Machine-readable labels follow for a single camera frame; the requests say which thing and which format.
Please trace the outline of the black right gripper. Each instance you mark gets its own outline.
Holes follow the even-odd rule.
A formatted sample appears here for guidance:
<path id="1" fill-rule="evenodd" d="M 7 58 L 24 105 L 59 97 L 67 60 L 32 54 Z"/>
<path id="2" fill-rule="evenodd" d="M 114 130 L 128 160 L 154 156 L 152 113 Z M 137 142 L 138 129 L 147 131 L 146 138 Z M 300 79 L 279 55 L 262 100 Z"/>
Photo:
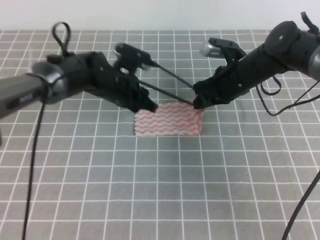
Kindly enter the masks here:
<path id="1" fill-rule="evenodd" d="M 219 66 L 212 77 L 196 82 L 193 85 L 195 97 L 192 104 L 195 110 L 202 110 L 214 105 L 229 104 L 236 98 L 249 92 L 239 82 L 235 73 L 227 72 L 226 66 Z"/>

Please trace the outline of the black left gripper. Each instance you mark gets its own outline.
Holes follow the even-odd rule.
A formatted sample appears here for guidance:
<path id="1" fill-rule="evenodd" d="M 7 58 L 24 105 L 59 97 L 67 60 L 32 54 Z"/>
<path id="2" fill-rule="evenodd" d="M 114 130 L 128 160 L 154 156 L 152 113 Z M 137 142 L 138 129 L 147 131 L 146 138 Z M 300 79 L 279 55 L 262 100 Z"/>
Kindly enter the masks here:
<path id="1" fill-rule="evenodd" d="M 99 97 L 134 113 L 140 110 L 155 113 L 158 108 L 137 77 L 118 72 L 112 67 L 99 69 Z"/>

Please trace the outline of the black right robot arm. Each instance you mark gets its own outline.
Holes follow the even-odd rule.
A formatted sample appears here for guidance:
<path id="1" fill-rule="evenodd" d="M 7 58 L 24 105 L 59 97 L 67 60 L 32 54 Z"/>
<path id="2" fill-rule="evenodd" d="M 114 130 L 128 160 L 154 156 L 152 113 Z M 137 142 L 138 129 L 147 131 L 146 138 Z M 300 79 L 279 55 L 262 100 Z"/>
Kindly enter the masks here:
<path id="1" fill-rule="evenodd" d="M 211 37 L 200 53 L 205 57 L 221 58 L 226 66 L 214 75 L 194 84 L 195 109 L 229 104 L 269 78 L 287 71 L 297 71 L 320 79 L 320 30 L 308 23 L 307 31 L 293 21 L 278 24 L 264 43 L 245 53 L 234 41 Z"/>

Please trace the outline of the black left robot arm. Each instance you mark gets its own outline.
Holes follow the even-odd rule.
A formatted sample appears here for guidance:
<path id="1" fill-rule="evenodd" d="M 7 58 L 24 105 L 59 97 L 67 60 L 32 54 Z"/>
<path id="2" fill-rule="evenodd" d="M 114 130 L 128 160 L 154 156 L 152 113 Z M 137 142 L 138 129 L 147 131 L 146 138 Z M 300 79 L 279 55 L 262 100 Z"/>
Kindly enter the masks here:
<path id="1" fill-rule="evenodd" d="M 50 55 L 35 63 L 30 72 L 0 80 L 0 116 L 6 117 L 35 101 L 55 104 L 85 91 L 121 108 L 137 113 L 155 112 L 139 79 L 110 65 L 101 52 L 85 52 L 67 57 Z"/>

